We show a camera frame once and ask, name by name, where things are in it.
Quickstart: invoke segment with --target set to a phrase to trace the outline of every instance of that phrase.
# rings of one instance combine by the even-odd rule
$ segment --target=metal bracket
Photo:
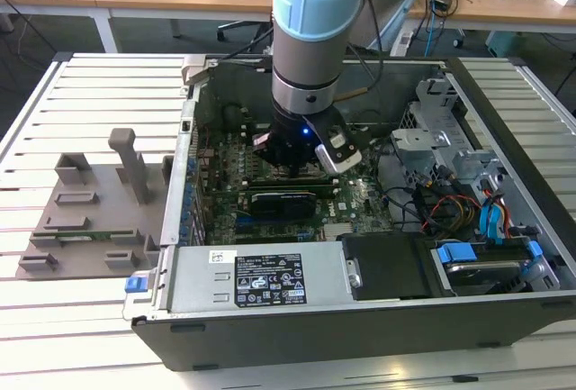
[[[206,56],[201,54],[191,54],[184,56],[182,65],[182,80],[185,86],[193,86],[204,79],[208,79],[208,69]]]

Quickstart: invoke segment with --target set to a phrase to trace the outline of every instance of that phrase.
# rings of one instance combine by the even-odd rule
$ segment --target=blue latch
[[[437,249],[442,264],[478,259],[470,243],[445,243]]]
[[[528,250],[530,250],[532,258],[538,258],[539,256],[544,255],[544,253],[542,252],[542,248],[540,247],[538,242],[534,240],[528,243]]]
[[[126,294],[145,293],[148,291],[148,278],[144,276],[130,276],[124,286]]]

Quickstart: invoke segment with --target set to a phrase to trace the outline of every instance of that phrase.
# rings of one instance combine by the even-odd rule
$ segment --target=metal slotted table
[[[118,163],[107,145],[114,127],[134,129],[146,161],[173,150],[183,57],[76,54],[51,64],[0,145],[0,277],[14,276],[56,184],[61,152]],[[453,376],[462,375],[493,389],[576,382],[576,321],[510,348],[177,374],[122,319],[123,286],[123,278],[0,282],[0,388],[454,388]]]

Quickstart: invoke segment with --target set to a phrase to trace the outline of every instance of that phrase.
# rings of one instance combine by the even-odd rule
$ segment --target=power supply label
[[[306,304],[302,255],[236,257],[234,303],[238,307]]]

